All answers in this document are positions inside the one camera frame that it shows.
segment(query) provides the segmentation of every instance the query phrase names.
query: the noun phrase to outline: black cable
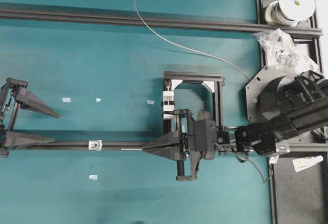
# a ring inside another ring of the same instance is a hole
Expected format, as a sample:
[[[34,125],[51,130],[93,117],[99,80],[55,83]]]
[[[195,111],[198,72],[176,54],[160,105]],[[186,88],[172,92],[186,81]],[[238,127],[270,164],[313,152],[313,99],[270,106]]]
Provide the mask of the black cable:
[[[261,176],[261,178],[262,178],[262,183],[263,183],[263,184],[266,183],[266,182],[272,177],[272,175],[273,175],[273,171],[272,171],[271,167],[269,167],[271,173],[270,173],[270,174],[268,175],[268,177],[265,179],[264,176],[263,176],[263,174],[262,174],[262,172],[261,172],[261,170],[260,170],[260,168],[259,168],[259,167],[253,162],[253,160],[251,160],[249,157],[243,156],[243,155],[238,154],[238,153],[233,152],[233,151],[229,151],[229,150],[227,150],[226,148],[224,148],[223,146],[219,145],[218,143],[215,143],[215,145],[216,145],[218,148],[220,148],[220,149],[222,149],[222,150],[224,150],[224,151],[226,151],[226,152],[228,152],[228,153],[231,153],[231,154],[233,154],[233,155],[235,155],[235,156],[238,156],[239,159],[242,158],[242,159],[245,160],[245,161],[249,161],[249,162],[250,162],[250,163],[256,168],[257,172],[260,174],[260,176]]]

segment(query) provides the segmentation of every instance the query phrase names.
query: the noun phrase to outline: mounting plate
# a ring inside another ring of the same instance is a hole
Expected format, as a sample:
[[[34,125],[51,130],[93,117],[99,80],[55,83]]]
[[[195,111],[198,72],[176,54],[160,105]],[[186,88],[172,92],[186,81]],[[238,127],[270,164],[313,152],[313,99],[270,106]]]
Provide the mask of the mounting plate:
[[[296,76],[296,73],[289,72],[285,69],[265,66],[257,73],[257,75],[246,85],[246,104],[247,104],[247,119],[250,123],[261,123],[268,121],[256,109],[258,95],[263,89],[275,78],[291,75]]]

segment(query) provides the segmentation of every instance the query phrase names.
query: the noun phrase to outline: circular plate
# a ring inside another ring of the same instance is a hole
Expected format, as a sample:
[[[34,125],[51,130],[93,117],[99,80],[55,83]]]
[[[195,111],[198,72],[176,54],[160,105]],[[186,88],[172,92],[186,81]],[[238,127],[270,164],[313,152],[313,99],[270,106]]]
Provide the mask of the circular plate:
[[[294,21],[309,19],[316,8],[315,0],[279,0],[283,14]]]

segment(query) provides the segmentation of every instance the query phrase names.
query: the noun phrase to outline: white spool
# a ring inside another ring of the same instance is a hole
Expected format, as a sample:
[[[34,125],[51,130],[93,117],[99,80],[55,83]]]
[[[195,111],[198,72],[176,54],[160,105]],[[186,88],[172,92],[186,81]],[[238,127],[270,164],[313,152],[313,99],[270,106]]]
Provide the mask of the white spool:
[[[279,3],[279,8],[284,17],[290,21],[295,21],[292,26],[296,26],[299,22],[309,19],[316,8],[315,0],[279,0],[274,1],[266,8],[264,18],[269,25],[279,25],[272,17],[272,6]]]

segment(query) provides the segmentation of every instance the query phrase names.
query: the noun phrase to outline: metal bracket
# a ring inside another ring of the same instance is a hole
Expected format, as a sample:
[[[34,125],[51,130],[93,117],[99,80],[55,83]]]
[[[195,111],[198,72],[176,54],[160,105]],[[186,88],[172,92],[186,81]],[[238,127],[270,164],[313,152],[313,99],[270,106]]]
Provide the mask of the metal bracket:
[[[90,140],[89,141],[89,151],[101,151],[101,148],[103,147],[103,141],[100,140]]]

